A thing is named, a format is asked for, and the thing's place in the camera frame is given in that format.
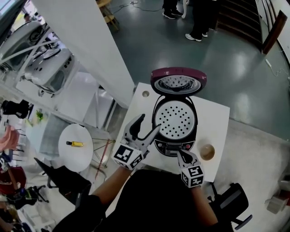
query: glove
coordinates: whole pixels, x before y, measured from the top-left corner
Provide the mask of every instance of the glove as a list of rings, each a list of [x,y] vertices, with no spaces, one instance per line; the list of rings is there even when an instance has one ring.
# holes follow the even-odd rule
[[[149,153],[147,147],[153,142],[160,130],[160,125],[157,125],[145,138],[138,138],[144,118],[145,114],[142,114],[130,121],[124,129],[121,142],[115,145],[118,149],[112,157],[113,160],[129,170],[133,170],[141,160],[146,158]]]
[[[204,171],[197,156],[187,150],[178,150],[177,158],[181,179],[186,186],[189,188],[201,186],[204,181]]]

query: pants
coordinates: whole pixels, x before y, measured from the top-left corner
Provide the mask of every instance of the pants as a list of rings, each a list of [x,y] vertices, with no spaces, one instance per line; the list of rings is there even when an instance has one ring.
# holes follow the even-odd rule
[[[171,13],[176,10],[177,0],[164,0],[162,8],[165,13]]]
[[[211,0],[193,0],[194,26],[190,35],[195,39],[202,39],[202,34],[208,32],[211,2]]]

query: reflective floor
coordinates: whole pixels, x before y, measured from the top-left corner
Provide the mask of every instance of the reflective floor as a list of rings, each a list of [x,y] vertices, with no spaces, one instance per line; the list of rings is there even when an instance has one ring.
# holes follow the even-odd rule
[[[142,11],[130,1],[114,0],[111,11],[120,22],[112,34],[133,81],[149,83],[151,71],[163,67],[189,67],[205,72],[207,86],[198,97],[231,108],[230,117],[262,131],[290,139],[290,101],[288,75],[274,72],[287,63],[276,43],[263,55],[251,43],[226,31],[210,30],[202,42],[187,40],[193,26],[192,8],[185,19],[166,19],[163,10]],[[135,6],[159,10],[162,0],[139,0]]]

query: round table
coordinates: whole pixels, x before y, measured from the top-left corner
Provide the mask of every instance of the round table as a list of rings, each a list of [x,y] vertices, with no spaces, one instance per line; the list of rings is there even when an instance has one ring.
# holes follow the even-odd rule
[[[82,142],[83,147],[72,147],[66,144],[67,141]],[[62,131],[58,141],[58,152],[69,170],[81,172],[86,169],[92,160],[93,151],[92,137],[85,127],[71,124]]]

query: rice cooker lid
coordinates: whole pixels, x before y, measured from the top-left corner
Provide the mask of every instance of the rice cooker lid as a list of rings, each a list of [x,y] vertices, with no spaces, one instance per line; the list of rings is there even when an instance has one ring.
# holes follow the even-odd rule
[[[160,95],[188,97],[205,87],[207,75],[193,68],[160,68],[152,71],[150,82]]]

